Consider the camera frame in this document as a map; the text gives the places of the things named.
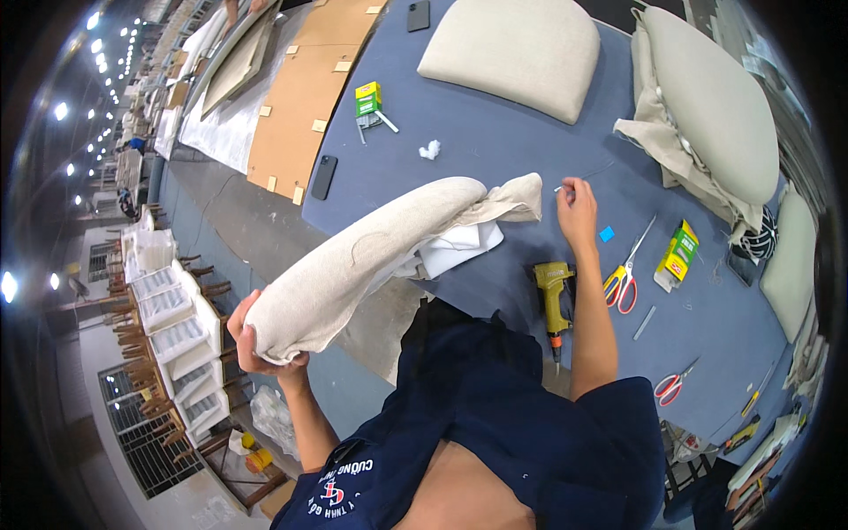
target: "green and yellow box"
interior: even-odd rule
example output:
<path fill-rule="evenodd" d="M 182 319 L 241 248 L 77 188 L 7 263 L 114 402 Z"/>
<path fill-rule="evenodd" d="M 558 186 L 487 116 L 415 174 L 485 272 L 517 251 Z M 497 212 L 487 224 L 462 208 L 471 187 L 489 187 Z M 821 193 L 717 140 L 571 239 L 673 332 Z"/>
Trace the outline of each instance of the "green and yellow box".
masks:
<path fill-rule="evenodd" d="M 372 81 L 356 89 L 356 117 L 382 110 L 380 83 Z"/>
<path fill-rule="evenodd" d="M 662 256 L 660 264 L 654 273 L 654 282 L 670 293 L 673 288 L 680 287 L 695 252 L 698 250 L 698 237 L 695 231 L 684 219 L 680 226 L 674 231 L 672 241 L 668 244 L 666 253 Z"/>

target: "navy blue shirt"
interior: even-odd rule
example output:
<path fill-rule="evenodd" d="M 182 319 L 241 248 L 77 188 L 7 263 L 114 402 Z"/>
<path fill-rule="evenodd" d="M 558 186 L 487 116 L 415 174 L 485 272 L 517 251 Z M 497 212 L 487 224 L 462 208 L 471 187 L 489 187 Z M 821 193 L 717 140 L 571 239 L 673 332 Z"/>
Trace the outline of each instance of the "navy blue shirt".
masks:
<path fill-rule="evenodd" d="M 474 453 L 540 528 L 648 528 L 655 520 L 665 460 L 647 379 L 563 399 L 541 386 L 533 338 L 482 322 L 432 333 L 409 350 L 382 412 L 323 469 L 300 476 L 272 530 L 392 527 L 441 439 Z"/>

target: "upholstered seat cushion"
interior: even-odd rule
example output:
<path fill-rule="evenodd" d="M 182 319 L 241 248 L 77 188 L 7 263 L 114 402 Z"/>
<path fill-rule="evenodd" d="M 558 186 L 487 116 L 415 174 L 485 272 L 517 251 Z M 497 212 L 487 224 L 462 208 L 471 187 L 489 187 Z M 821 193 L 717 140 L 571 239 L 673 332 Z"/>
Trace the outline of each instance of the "upholstered seat cushion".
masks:
<path fill-rule="evenodd" d="M 760 85 L 684 20 L 651 7 L 642 20 L 662 99 L 683 137 L 722 188 L 746 203 L 768 202 L 778 185 L 778 139 Z"/>
<path fill-rule="evenodd" d="M 778 246 L 762 273 L 760 289 L 786 340 L 794 342 L 812 297 L 816 225 L 806 201 L 791 185 L 780 199 L 778 233 Z"/>
<path fill-rule="evenodd" d="M 433 32 L 418 73 L 573 125 L 599 47 L 594 22 L 572 0 L 457 0 Z"/>

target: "worker's left hand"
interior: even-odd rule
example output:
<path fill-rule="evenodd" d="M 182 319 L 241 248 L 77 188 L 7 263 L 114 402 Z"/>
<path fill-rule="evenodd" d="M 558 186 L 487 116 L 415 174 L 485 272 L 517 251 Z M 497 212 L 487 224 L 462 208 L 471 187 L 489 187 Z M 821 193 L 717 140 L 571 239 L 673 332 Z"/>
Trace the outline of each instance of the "worker's left hand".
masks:
<path fill-rule="evenodd" d="M 236 310 L 230 315 L 226 322 L 226 329 L 236 339 L 236 351 L 238 352 L 238 365 L 242 370 L 274 376 L 283 386 L 283 383 L 299 379 L 306 372 L 306 365 L 310 362 L 309 352 L 300 352 L 290 363 L 285 366 L 273 365 L 267 360 L 261 359 L 254 353 L 256 345 L 256 331 L 253 326 L 244 325 L 244 316 L 248 313 L 250 306 L 256 302 L 261 295 L 259 289 L 255 289 L 250 296 L 242 300 Z"/>
<path fill-rule="evenodd" d="M 268 5 L 268 0 L 252 0 L 248 13 L 258 13 Z"/>

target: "scissors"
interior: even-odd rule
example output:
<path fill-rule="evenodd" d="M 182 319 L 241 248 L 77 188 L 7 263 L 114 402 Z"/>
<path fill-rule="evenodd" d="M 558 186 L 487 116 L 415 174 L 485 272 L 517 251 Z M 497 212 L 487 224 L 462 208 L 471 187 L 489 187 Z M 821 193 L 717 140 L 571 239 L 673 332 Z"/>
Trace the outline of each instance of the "scissors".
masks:
<path fill-rule="evenodd" d="M 628 256 L 627 261 L 624 262 L 624 265 L 619 265 L 616 271 L 606 279 L 606 282 L 604 282 L 606 307 L 612 307 L 618 303 L 618 312 L 622 315 L 629 313 L 630 310 L 633 309 L 634 305 L 636 305 L 636 279 L 633 277 L 633 257 L 636 254 L 636 250 L 639 249 L 639 245 L 642 244 L 644 237 L 648 235 L 648 230 L 650 230 L 650 228 L 654 225 L 655 220 L 656 214 L 654 214 L 654 218 L 650 220 L 650 223 L 648 223 L 648 227 L 644 229 L 644 232 L 642 232 L 642 237 L 637 239 L 633 244 L 633 247 L 630 248 L 630 255 Z M 633 287 L 633 300 L 627 308 L 623 308 L 622 302 L 627 297 L 630 287 Z"/>
<path fill-rule="evenodd" d="M 662 381 L 660 381 L 656 387 L 654 387 L 654 396 L 660 400 L 660 407 L 664 407 L 667 404 L 670 404 L 672 401 L 677 398 L 680 393 L 680 388 L 683 387 L 684 378 L 695 368 L 695 363 L 698 362 L 698 359 L 692 361 L 692 364 L 683 371 L 681 374 L 672 374 Z"/>

